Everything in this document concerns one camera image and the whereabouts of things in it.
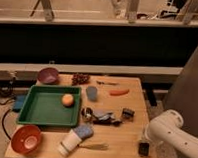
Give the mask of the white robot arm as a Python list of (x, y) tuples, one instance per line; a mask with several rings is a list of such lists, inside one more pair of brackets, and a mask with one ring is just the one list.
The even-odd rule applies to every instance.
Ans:
[(198, 158), (198, 138), (181, 129), (183, 120), (177, 111), (168, 109), (147, 123), (141, 138), (154, 145), (169, 143), (187, 157)]

